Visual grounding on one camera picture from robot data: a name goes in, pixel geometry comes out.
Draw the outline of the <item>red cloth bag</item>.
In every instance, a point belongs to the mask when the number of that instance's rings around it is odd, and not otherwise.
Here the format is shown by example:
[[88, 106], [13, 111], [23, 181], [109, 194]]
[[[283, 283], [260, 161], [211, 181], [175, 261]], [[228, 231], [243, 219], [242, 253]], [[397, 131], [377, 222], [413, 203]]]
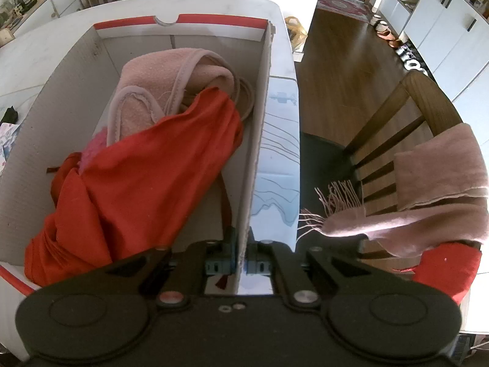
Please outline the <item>red cloth bag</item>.
[[243, 132], [234, 102], [211, 88], [87, 165], [69, 155], [51, 182], [55, 209], [26, 248], [25, 275], [44, 287], [172, 245]]

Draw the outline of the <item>wooden sideboard with clutter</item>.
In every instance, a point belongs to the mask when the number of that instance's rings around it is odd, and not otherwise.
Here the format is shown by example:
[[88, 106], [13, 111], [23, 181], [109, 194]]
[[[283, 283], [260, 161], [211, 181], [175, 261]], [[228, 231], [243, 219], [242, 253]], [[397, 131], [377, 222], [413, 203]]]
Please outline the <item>wooden sideboard with clutter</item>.
[[1, 45], [82, 8], [80, 0], [1, 0]]

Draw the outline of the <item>black drawstring pouch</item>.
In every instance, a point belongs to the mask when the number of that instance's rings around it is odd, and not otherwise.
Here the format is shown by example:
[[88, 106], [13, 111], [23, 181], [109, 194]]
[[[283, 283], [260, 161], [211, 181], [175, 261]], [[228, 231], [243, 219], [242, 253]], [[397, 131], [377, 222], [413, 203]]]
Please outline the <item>black drawstring pouch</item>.
[[2, 124], [16, 124], [19, 114], [13, 106], [5, 108], [1, 111], [1, 123]]

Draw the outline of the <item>yellow bag on floor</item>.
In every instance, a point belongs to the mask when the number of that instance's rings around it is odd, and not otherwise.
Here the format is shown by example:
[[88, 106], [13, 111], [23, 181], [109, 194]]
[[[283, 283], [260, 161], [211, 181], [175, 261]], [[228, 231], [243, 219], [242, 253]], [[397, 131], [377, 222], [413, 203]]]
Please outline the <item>yellow bag on floor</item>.
[[296, 17], [286, 17], [284, 22], [288, 30], [292, 51], [297, 52], [305, 44], [307, 32]]

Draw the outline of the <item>cartoon printed face mask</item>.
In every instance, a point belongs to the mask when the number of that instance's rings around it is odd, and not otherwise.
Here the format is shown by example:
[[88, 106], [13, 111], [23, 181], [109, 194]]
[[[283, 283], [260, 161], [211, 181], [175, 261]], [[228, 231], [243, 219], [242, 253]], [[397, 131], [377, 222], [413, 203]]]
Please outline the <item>cartoon printed face mask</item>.
[[15, 143], [18, 132], [20, 129], [19, 124], [2, 123], [0, 127], [0, 173], [7, 164], [7, 158], [9, 157], [13, 144]]

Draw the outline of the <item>shoes on floor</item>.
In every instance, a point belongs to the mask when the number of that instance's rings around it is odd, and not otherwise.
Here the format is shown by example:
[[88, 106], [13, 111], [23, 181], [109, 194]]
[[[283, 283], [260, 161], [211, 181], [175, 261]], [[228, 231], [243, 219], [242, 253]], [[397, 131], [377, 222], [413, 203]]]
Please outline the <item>shoes on floor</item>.
[[387, 42], [388, 46], [395, 52], [407, 71], [419, 71], [427, 77], [432, 78], [426, 63], [410, 41], [402, 41], [395, 36], [389, 24], [380, 15], [373, 14], [369, 24], [374, 28], [376, 36]]

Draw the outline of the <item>wooden chair beside table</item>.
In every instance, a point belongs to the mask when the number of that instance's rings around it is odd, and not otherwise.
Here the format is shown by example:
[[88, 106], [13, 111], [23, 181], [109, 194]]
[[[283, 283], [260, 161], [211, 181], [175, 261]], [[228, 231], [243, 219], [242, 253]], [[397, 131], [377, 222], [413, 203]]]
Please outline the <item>wooden chair beside table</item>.
[[297, 250], [305, 254], [313, 245], [326, 246], [351, 258], [382, 259], [380, 246], [361, 246], [352, 239], [329, 239], [306, 227], [306, 217], [325, 213], [320, 201], [333, 184], [351, 183], [351, 191], [367, 215], [391, 213], [397, 207], [394, 155], [408, 151], [462, 119], [437, 84], [419, 71], [410, 71], [381, 107], [346, 146], [301, 133], [300, 215]]

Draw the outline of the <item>pink fleece garment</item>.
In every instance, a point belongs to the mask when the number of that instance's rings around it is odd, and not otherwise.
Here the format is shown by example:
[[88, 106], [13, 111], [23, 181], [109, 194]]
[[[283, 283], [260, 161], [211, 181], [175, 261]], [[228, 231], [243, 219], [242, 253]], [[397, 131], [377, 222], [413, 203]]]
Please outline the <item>pink fleece garment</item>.
[[214, 87], [230, 96], [240, 118], [251, 114], [255, 105], [252, 86], [214, 51], [177, 48], [130, 60], [109, 102], [107, 144], [184, 112], [202, 90]]

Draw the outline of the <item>red patterned doormat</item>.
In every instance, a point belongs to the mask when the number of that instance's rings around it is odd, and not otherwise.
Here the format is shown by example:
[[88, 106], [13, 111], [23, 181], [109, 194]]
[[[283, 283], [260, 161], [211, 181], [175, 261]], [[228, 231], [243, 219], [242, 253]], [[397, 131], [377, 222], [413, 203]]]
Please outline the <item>red patterned doormat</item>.
[[318, 0], [317, 9], [336, 13], [361, 22], [370, 22], [372, 12], [367, 4], [360, 0]]

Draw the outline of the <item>red cloth on chair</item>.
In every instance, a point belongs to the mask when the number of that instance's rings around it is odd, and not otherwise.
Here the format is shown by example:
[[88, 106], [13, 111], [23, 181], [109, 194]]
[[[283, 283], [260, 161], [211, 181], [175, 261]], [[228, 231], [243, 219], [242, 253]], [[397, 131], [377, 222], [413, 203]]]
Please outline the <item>red cloth on chair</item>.
[[435, 288], [458, 305], [469, 292], [482, 252], [464, 243], [443, 243], [421, 255], [413, 268], [413, 281]]

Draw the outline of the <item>white wall cabinet unit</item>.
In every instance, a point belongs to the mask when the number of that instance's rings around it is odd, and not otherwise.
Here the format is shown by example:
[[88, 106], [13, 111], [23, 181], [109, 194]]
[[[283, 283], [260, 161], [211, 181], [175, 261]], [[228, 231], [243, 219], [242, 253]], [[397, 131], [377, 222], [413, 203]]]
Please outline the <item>white wall cabinet unit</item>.
[[453, 103], [488, 101], [488, 19], [467, 0], [382, 0], [379, 11]]

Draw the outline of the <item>pink fringed scarf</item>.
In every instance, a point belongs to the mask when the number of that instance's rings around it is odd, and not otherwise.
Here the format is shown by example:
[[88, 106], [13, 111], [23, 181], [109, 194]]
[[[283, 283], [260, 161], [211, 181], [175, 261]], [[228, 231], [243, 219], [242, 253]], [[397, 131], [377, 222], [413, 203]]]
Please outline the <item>pink fringed scarf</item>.
[[318, 193], [321, 215], [303, 210], [305, 232], [343, 238], [366, 235], [389, 254], [413, 258], [441, 243], [488, 239], [488, 174], [468, 124], [451, 127], [394, 157], [397, 206], [367, 215], [350, 181]]

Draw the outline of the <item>pink fuzzy strawberry hat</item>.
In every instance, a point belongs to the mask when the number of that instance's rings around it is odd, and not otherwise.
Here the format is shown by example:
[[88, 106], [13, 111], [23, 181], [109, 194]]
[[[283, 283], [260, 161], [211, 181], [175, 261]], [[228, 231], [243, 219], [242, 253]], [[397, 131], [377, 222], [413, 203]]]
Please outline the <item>pink fuzzy strawberry hat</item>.
[[94, 157], [107, 146], [108, 129], [102, 127], [96, 135], [88, 142], [81, 152], [79, 160], [79, 173], [82, 173]]

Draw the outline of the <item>red and white cardboard box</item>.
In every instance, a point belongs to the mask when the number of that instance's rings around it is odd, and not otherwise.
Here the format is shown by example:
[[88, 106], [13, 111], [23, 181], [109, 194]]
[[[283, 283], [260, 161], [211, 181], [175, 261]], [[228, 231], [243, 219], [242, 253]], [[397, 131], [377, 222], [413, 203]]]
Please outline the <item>red and white cardboard box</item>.
[[274, 26], [266, 19], [182, 14], [175, 22], [130, 17], [99, 22], [76, 36], [56, 62], [22, 122], [1, 174], [1, 289], [26, 297], [41, 286], [24, 272], [25, 252], [54, 209], [53, 178], [65, 159], [85, 149], [102, 127], [123, 66], [148, 53], [201, 48], [220, 55], [255, 92], [251, 114], [241, 120], [242, 143], [172, 243], [183, 250], [219, 239], [231, 225], [243, 258], [269, 90]]

